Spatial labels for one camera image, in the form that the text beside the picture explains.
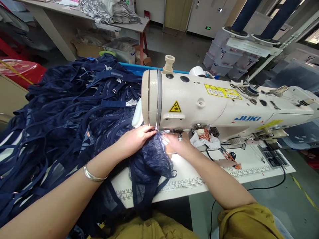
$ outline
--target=blue tray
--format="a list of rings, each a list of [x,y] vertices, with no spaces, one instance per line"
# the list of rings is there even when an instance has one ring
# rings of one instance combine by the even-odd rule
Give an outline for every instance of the blue tray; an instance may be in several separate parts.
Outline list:
[[[128,71],[131,71],[134,75],[139,75],[142,76],[144,71],[146,70],[156,70],[157,67],[151,67],[151,66],[141,66],[141,65],[134,65],[134,64],[128,64],[128,63],[121,63],[119,62],[123,67],[125,67],[125,69],[127,69]],[[186,74],[188,75],[189,72],[187,71],[178,71],[178,70],[174,70],[174,72],[176,73],[181,73],[181,74]]]

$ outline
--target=gray floor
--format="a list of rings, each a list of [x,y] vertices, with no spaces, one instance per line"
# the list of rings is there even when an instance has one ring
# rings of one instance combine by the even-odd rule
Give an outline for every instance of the gray floor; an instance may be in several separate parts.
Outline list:
[[[211,41],[179,32],[175,37],[162,32],[161,27],[151,27],[146,33],[149,56],[154,67],[165,66],[165,55],[176,58],[174,70],[190,71],[203,66],[203,60]]]
[[[301,184],[312,201],[319,205],[319,174],[308,166],[296,151],[283,151],[283,154],[297,170],[293,176]],[[269,187],[283,179],[277,176],[244,184],[245,188]],[[310,204],[290,175],[279,187],[267,190],[252,190],[250,193],[258,203],[268,207],[284,224],[294,239],[319,238],[319,212]],[[193,231],[200,239],[207,239],[210,231],[210,213],[214,202],[209,192],[189,196]],[[215,204],[213,210],[213,230],[217,227],[217,215],[222,208]]]
[[[147,30],[147,44],[149,56],[155,67],[165,65],[165,55],[173,55],[176,62],[173,65],[175,70],[189,71],[195,66],[202,66],[203,59],[208,51],[211,41],[198,37],[179,33],[176,37],[165,34],[162,28],[151,26]],[[46,67],[65,64],[66,61],[59,51],[55,51],[49,57]],[[294,177],[308,193],[313,202],[319,206],[319,174],[311,169],[298,152],[284,152],[287,159],[297,170]],[[244,186],[268,187],[275,185],[282,180],[283,176],[255,181]],[[276,215],[285,227],[289,230],[294,239],[319,238],[319,213],[307,200],[304,193],[299,189],[290,175],[287,175],[285,183],[269,190],[252,190],[256,200],[268,207]],[[192,213],[193,231],[200,239],[208,238],[210,231],[210,213],[214,199],[209,192],[189,196]],[[213,211],[213,230],[217,227],[217,214],[221,207],[215,204]]]

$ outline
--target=mustard yellow sleeve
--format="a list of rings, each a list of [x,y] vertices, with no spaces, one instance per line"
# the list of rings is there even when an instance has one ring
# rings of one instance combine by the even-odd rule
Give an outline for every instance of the mustard yellow sleeve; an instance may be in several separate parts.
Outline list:
[[[219,239],[284,239],[271,211],[257,203],[219,213]]]

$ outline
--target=warning triangle sticker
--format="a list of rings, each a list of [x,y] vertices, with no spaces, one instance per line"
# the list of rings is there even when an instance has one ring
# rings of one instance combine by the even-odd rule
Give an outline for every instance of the warning triangle sticker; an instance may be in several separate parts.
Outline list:
[[[175,101],[175,103],[173,104],[172,108],[169,110],[170,112],[182,112],[178,101]]]

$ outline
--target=white table surface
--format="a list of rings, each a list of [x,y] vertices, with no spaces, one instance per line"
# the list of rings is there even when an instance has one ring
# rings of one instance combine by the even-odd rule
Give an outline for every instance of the white table surface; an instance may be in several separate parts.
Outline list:
[[[78,10],[68,10],[68,9],[64,9],[64,7],[66,7],[65,5],[61,5],[61,4],[53,3],[53,2],[41,2],[41,1],[31,1],[31,0],[15,0],[15,1],[22,2],[22,3],[25,3],[25,4],[32,4],[34,6],[38,6],[38,7],[49,9],[49,10],[52,10],[52,11],[57,11],[57,12],[60,12],[60,13],[72,15],[72,16],[75,16],[75,17],[81,17],[81,18],[85,18],[85,19],[94,20],[92,17],[89,17],[89,16],[85,15],[80,10],[80,6],[75,7]],[[145,30],[145,27],[148,24],[149,19],[141,18],[141,17],[140,17],[140,19],[141,19],[142,24],[137,24],[137,23],[132,23],[132,24],[112,23],[110,25],[142,33]]]
[[[0,142],[0,146],[3,145],[10,138],[10,136],[11,134],[4,141]],[[19,142],[20,138],[21,134],[15,140],[13,145],[16,145]],[[0,162],[7,156],[11,155],[12,152],[13,149],[5,149],[0,154]],[[255,180],[265,179],[283,174],[282,168],[272,169],[270,167],[267,160],[263,157],[262,153],[255,145],[247,145],[245,150],[241,148],[227,149],[227,152],[236,153],[236,162],[241,164],[242,170],[236,170],[232,167],[226,168],[224,170],[232,175],[240,183],[248,183]],[[285,166],[286,174],[295,172],[296,170],[291,166],[284,155],[280,151],[277,152],[288,163],[288,166]],[[219,152],[219,150],[209,151],[209,155],[214,160],[224,159],[224,156]],[[174,163],[173,169],[177,171],[177,176],[170,179],[167,185],[157,195],[155,195],[152,201],[153,203],[208,191],[205,182],[188,161],[186,161],[178,154],[173,154],[171,160]],[[254,174],[248,174],[247,171],[252,168],[256,168],[257,172]],[[111,182],[117,196],[121,199],[124,206],[126,208],[133,207],[132,181],[129,178],[129,169],[125,168],[124,170],[122,170],[117,176],[112,179]]]

